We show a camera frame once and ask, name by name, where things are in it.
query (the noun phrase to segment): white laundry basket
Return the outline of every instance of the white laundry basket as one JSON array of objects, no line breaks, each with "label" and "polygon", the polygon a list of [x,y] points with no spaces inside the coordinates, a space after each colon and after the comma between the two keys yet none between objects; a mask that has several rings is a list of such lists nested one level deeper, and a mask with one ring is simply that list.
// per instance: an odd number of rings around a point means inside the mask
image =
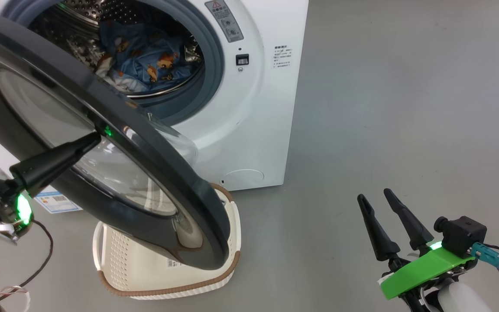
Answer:
[{"label": "white laundry basket", "polygon": [[230,219],[230,252],[222,268],[209,271],[180,264],[99,222],[94,233],[93,253],[95,268],[105,288],[117,296],[159,300],[192,296],[225,286],[240,259],[240,217],[232,195],[221,186],[213,184],[213,187],[226,201],[224,208]]}]

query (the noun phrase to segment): connector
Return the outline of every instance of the connector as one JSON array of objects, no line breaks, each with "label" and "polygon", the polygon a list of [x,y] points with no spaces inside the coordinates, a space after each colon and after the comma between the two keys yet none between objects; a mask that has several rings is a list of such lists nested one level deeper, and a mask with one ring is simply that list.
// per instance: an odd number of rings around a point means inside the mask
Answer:
[{"label": "connector", "polygon": [[499,271],[499,253],[481,243],[473,243],[470,254],[482,262],[486,262]]}]

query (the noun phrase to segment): open washing machine door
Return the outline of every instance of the open washing machine door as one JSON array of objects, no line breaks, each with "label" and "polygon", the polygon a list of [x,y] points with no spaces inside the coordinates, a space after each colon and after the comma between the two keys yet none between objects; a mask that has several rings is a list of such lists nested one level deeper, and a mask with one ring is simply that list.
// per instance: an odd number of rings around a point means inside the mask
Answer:
[{"label": "open washing machine door", "polygon": [[0,144],[24,160],[94,131],[101,144],[52,186],[158,253],[220,268],[229,220],[186,161],[193,144],[55,45],[0,17]]}]

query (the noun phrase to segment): cartoon print fabric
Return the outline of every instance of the cartoon print fabric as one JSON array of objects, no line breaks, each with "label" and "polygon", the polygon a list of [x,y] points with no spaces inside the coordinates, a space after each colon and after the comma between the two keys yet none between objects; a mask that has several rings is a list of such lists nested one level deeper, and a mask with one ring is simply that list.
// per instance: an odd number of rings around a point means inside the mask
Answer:
[{"label": "cartoon print fabric", "polygon": [[123,92],[159,91],[182,83],[194,68],[180,54],[184,42],[148,24],[124,26],[113,20],[100,24],[107,53],[96,74]]}]

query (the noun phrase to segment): gray floor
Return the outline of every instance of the gray floor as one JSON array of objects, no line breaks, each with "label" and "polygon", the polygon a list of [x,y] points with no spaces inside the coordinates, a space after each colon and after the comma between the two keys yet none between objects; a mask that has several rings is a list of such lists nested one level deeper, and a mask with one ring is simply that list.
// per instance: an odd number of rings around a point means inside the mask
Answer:
[{"label": "gray floor", "polygon": [[[311,0],[285,185],[235,194],[243,247],[230,284],[161,302],[117,298],[91,260],[97,221],[37,209],[55,253],[28,287],[31,311],[405,311],[376,284],[386,264],[355,200],[369,197],[405,255],[385,187],[429,227],[468,215],[499,244],[499,0]],[[2,285],[28,276],[46,248],[36,228],[1,247]],[[499,311],[495,269],[480,264],[463,280]]]}]

